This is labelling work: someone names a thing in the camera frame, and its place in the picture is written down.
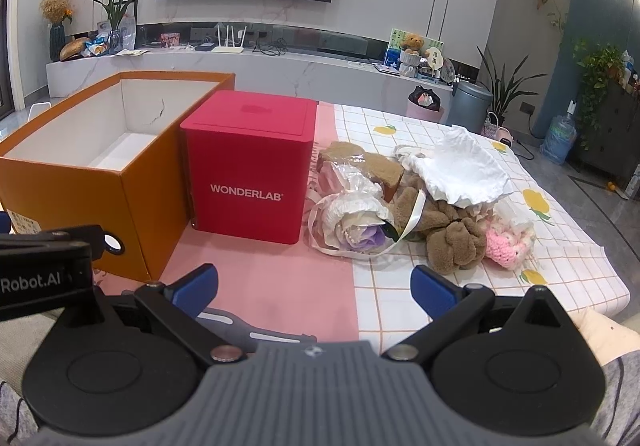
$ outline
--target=checkered tablecloth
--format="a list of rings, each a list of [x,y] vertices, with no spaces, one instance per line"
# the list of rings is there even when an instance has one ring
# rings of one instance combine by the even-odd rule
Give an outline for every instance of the checkered tablecloth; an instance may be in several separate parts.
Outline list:
[[[392,113],[340,105],[335,106],[335,126],[340,141],[386,156],[399,144],[433,148],[443,131],[449,129]],[[475,269],[460,270],[448,278],[458,285],[482,283],[498,295],[522,295],[530,285],[542,283],[568,312],[593,307],[610,317],[621,311],[629,301],[629,291],[611,267],[604,248],[538,186],[511,149],[484,137],[476,139],[512,178],[517,191],[510,199],[522,204],[534,220],[538,236],[535,259],[527,260],[516,271],[504,270],[485,259]],[[353,261],[360,339],[369,340],[374,350],[388,349],[430,321],[409,290],[410,274],[421,263],[426,263],[425,246],[413,242],[402,243],[392,254]]]

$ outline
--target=gray trash can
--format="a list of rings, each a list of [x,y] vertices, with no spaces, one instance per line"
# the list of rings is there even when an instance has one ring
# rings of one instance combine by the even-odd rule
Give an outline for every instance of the gray trash can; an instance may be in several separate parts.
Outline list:
[[[453,85],[447,126],[464,126],[473,133],[480,133],[493,99],[492,93],[478,84],[457,82]]]

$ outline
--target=pink tablecloth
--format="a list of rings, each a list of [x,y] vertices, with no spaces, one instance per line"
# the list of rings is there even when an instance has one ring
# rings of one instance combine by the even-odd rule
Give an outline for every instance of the pink tablecloth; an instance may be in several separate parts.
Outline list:
[[[316,147],[334,140],[334,105],[320,103]],[[283,245],[203,233],[188,226],[161,280],[168,284],[212,263],[220,288],[210,307],[273,331],[311,334],[324,342],[357,340],[351,260],[313,251],[305,238],[303,234],[297,244]],[[106,273],[99,273],[96,280],[107,294],[139,285]]]

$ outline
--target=white cloth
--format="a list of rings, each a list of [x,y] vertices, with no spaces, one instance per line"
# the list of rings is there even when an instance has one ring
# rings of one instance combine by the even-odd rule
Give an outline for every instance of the white cloth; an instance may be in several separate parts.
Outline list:
[[[453,206],[491,204],[515,191],[509,175],[461,126],[444,132],[433,151],[399,147],[395,155],[405,169],[420,175],[434,200]]]

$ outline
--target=table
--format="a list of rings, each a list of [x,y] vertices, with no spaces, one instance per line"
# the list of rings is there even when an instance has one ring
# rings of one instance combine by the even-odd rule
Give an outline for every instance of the table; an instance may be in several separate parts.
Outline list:
[[[380,134],[374,131],[377,126],[392,126],[395,132]],[[393,113],[321,103],[314,155],[334,140],[354,142],[387,156],[397,144],[428,149],[448,129]],[[485,259],[475,269],[460,270],[448,278],[457,285],[482,283],[498,295],[512,296],[542,283],[568,312],[593,307],[611,317],[621,311],[629,292],[604,248],[538,186],[511,149],[476,138],[513,180],[516,192],[510,198],[530,211],[538,241],[533,259],[516,271]],[[210,306],[258,327],[313,334],[324,342],[369,340],[374,350],[382,352],[430,321],[409,290],[411,271],[426,263],[423,243],[404,242],[391,254],[362,261],[314,251],[304,232],[297,244],[287,246],[187,227],[161,279],[170,283],[208,261],[220,275],[219,295]],[[99,273],[97,281],[109,294],[136,286],[106,273]]]

